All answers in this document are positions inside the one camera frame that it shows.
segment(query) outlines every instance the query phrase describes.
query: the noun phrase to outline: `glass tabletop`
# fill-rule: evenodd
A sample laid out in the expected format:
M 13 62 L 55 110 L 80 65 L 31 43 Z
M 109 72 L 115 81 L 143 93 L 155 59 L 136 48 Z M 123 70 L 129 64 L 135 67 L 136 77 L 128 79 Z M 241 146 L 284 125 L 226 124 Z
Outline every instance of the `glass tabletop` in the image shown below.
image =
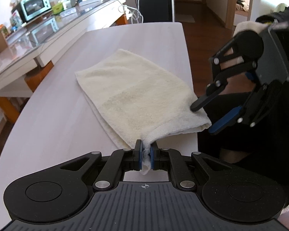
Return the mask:
M 40 24 L 34 26 L 20 36 L 7 49 L 0 53 L 0 73 L 15 64 L 20 59 L 37 50 L 41 45 L 52 39 L 60 30 L 75 21 L 77 18 L 88 16 L 100 10 L 115 0 L 102 0 L 96 3 L 79 7 L 76 6 L 76 13 L 64 18 L 61 16 L 51 16 Z

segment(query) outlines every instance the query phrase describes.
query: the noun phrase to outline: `ribbed gray plate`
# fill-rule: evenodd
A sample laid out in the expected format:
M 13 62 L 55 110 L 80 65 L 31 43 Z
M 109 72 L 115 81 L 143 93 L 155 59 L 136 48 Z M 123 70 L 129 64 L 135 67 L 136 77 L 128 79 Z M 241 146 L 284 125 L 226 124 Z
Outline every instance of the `ribbed gray plate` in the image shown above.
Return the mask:
M 196 194 L 183 192 L 170 182 L 120 182 L 98 192 L 76 216 L 55 224 L 27 224 L 15 220 L 6 231 L 286 231 L 278 221 L 241 225 L 212 215 Z

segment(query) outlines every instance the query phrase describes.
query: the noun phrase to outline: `oven glass window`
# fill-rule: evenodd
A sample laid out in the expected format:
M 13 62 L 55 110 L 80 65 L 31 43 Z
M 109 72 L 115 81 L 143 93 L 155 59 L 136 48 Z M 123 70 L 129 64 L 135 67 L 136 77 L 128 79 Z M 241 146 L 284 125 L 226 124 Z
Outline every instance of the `oven glass window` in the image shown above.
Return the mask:
M 31 15 L 36 11 L 39 11 L 40 9 L 44 8 L 43 0 L 30 0 L 26 2 L 25 9 L 27 11 L 27 15 Z

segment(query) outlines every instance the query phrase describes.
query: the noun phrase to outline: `cream towel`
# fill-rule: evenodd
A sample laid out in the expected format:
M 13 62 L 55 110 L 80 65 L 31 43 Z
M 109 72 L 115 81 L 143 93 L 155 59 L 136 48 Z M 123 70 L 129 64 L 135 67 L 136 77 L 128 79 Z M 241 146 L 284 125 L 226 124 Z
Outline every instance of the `cream towel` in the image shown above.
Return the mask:
M 150 169 L 150 144 L 166 136 L 200 132 L 211 126 L 197 99 L 179 78 L 145 58 L 118 50 L 76 78 L 97 119 L 118 148 L 142 139 L 143 173 Z

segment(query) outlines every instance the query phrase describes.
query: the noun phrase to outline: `table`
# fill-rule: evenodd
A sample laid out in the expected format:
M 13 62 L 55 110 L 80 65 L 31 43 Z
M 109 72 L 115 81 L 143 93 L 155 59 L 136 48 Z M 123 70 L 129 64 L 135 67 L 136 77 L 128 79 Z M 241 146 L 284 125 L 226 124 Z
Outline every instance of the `table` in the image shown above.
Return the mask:
M 50 70 L 85 32 L 111 26 L 123 15 L 119 8 L 125 1 L 103 0 L 64 18 L 52 16 L 21 36 L 0 54 L 0 97 L 30 97 L 36 86 L 24 81 L 26 73 L 48 64 Z M 19 113 L 6 98 L 0 99 L 0 106 L 15 122 Z
M 88 105 L 75 72 L 97 64 L 122 48 L 141 55 L 185 81 L 193 89 L 190 62 L 180 23 L 145 23 L 84 33 L 33 93 L 0 156 L 0 229 L 9 221 L 5 188 L 15 179 L 91 151 L 110 155 L 116 146 Z M 182 155 L 197 151 L 197 134 L 170 136 L 157 142 Z M 146 176 L 128 172 L 125 180 L 168 180 L 164 171 Z

